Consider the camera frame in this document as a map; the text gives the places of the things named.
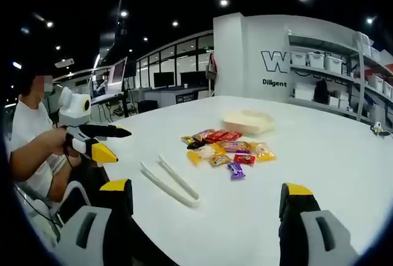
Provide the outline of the person's left hand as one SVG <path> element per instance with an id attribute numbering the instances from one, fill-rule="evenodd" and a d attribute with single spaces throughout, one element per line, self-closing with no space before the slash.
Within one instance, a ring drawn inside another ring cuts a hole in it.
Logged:
<path id="1" fill-rule="evenodd" d="M 56 155 L 78 157 L 79 153 L 66 144 L 66 135 L 67 131 L 65 127 L 58 127 L 49 131 L 49 144 L 52 153 Z"/>

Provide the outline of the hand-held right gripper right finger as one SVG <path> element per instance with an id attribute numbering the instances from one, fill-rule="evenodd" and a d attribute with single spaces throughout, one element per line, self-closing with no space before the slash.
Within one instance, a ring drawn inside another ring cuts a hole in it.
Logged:
<path id="1" fill-rule="evenodd" d="M 359 258 L 349 230 L 305 186 L 282 185 L 279 220 L 280 265 L 353 265 Z"/>

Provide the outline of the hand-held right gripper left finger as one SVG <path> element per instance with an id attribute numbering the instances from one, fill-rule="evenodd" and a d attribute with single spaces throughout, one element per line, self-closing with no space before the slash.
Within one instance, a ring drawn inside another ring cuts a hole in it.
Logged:
<path id="1" fill-rule="evenodd" d="M 81 207 L 62 227 L 53 250 L 60 265 L 133 265 L 133 186 L 109 181 L 98 206 Z"/>

